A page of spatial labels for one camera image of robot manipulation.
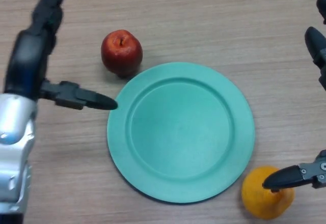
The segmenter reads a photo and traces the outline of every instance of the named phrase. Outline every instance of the orange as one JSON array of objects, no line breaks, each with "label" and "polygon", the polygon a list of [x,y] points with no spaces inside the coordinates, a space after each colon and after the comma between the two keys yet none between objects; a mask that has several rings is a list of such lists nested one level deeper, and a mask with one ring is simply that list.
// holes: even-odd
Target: orange
[{"label": "orange", "polygon": [[281,189],[272,192],[262,187],[265,179],[279,169],[274,166],[261,166],[251,171],[244,179],[241,197],[244,207],[260,219],[274,219],[283,214],[294,200],[294,189]]}]

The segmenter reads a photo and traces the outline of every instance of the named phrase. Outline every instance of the teal plate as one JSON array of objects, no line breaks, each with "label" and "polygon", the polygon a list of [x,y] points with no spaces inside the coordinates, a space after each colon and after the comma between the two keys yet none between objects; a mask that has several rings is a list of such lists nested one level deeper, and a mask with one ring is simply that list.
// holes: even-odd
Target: teal plate
[{"label": "teal plate", "polygon": [[107,140],[122,176],[165,202],[192,203],[232,185],[255,144],[241,91],[213,69],[167,63],[133,78],[117,97]]}]

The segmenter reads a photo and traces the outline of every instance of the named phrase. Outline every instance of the apple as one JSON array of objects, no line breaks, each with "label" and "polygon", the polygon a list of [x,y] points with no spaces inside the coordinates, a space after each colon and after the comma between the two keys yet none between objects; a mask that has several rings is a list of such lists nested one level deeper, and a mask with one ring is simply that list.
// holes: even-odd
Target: apple
[{"label": "apple", "polygon": [[107,70],[125,78],[138,72],[143,59],[143,49],[132,33],[117,30],[103,39],[101,57]]}]

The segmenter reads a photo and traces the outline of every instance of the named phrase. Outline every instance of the table surface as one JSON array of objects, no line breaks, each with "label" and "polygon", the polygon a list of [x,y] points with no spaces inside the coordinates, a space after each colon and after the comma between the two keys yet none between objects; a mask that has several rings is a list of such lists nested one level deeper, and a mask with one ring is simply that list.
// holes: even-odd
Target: table surface
[{"label": "table surface", "polygon": [[[0,72],[18,31],[38,0],[0,0]],[[257,139],[243,176],[263,164],[310,162],[326,148],[326,93],[304,33],[326,34],[316,0],[65,0],[58,44],[47,77],[70,80],[116,97],[126,84],[103,68],[100,44],[116,29],[131,31],[144,50],[142,70],[199,63],[229,77],[252,108]],[[149,200],[131,189],[107,151],[107,112],[39,102],[33,179],[25,223],[264,223],[248,215],[239,189],[186,206]],[[296,189],[271,223],[324,223],[326,189]]]}]

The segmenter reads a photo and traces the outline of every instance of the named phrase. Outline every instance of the plate rim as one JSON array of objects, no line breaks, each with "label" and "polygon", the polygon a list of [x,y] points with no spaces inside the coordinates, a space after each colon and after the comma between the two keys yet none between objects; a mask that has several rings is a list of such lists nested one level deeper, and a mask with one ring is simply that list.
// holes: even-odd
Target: plate rim
[{"label": "plate rim", "polygon": [[[214,75],[217,75],[221,78],[221,80],[224,80],[224,82],[228,82],[233,88],[234,90],[238,93],[238,95],[241,96],[242,98],[242,103],[243,104],[246,104],[248,107],[247,107],[247,112],[249,113],[249,117],[248,119],[251,120],[251,126],[252,126],[252,134],[251,134],[251,143],[248,144],[247,143],[247,147],[250,146],[250,148],[247,150],[248,153],[247,153],[247,157],[243,160],[243,163],[240,167],[237,168],[237,174],[233,174],[233,178],[232,180],[229,180],[228,183],[224,184],[223,185],[220,185],[218,187],[218,189],[216,189],[214,192],[211,192],[211,193],[208,193],[206,196],[201,196],[200,198],[199,197],[196,197],[196,198],[188,198],[188,200],[186,200],[186,198],[179,198],[177,199],[176,196],[173,196],[172,198],[169,198],[167,196],[163,197],[163,196],[158,196],[157,194],[153,194],[151,191],[146,191],[146,189],[144,188],[141,188],[140,185],[143,185],[139,182],[134,182],[134,177],[130,177],[130,174],[129,173],[126,173],[126,170],[124,170],[124,166],[121,166],[121,157],[119,159],[119,156],[117,156],[116,152],[114,150],[112,150],[112,144],[110,144],[110,138],[112,138],[112,133],[110,133],[110,131],[112,131],[112,127],[114,127],[115,125],[112,125],[112,123],[110,123],[110,120],[113,120],[114,119],[114,116],[116,113],[119,113],[117,110],[114,110],[114,111],[111,111],[110,114],[109,114],[109,117],[108,117],[108,121],[107,121],[107,145],[108,145],[108,150],[109,150],[109,153],[111,155],[111,158],[113,160],[113,163],[115,164],[115,167],[116,169],[120,172],[120,174],[123,176],[123,178],[131,185],[133,186],[135,189],[137,189],[138,191],[144,193],[145,195],[148,195],[149,197],[151,198],[154,198],[154,199],[158,199],[160,201],[165,201],[165,202],[170,202],[170,203],[194,203],[194,202],[199,202],[199,201],[203,201],[203,200],[206,200],[206,199],[209,199],[209,198],[212,198],[214,197],[215,195],[218,195],[219,193],[225,191],[226,189],[228,189],[234,182],[236,182],[236,180],[241,176],[241,174],[244,172],[244,170],[247,168],[249,162],[250,162],[250,159],[252,157],[252,154],[253,154],[253,151],[254,151],[254,146],[255,146],[255,141],[256,141],[256,129],[255,129],[255,121],[254,121],[254,116],[253,116],[253,113],[251,111],[251,108],[249,106],[249,103],[246,99],[246,97],[244,96],[244,94],[242,93],[242,91],[230,80],[228,79],[226,76],[222,75],[221,73],[217,72],[216,70],[210,68],[210,67],[207,67],[207,66],[203,66],[203,65],[200,65],[200,64],[194,64],[194,63],[188,63],[188,62],[170,62],[170,63],[165,63],[165,64],[161,64],[161,65],[158,65],[158,66],[154,66],[150,69],[147,69],[145,70],[144,72],[138,74],[136,77],[134,77],[133,79],[131,79],[123,88],[122,90],[120,91],[120,93],[118,94],[117,96],[117,100],[121,99],[121,97],[124,96],[124,94],[126,93],[128,87],[131,87],[134,82],[136,81],[137,82],[137,79],[142,79],[142,77],[146,76],[146,74],[148,72],[153,72],[155,70],[159,70],[161,68],[164,69],[164,67],[168,67],[168,66],[187,66],[189,69],[203,69],[203,70],[206,70],[206,71],[209,71],[209,72],[214,72]],[[155,84],[155,82],[152,82],[150,81],[149,82],[150,85],[153,85]],[[138,96],[138,94],[140,94],[142,91],[137,91],[136,92],[136,95]],[[129,107],[124,109],[127,111],[130,110],[131,108],[131,104],[133,103],[133,100],[131,102],[129,102]]]}]

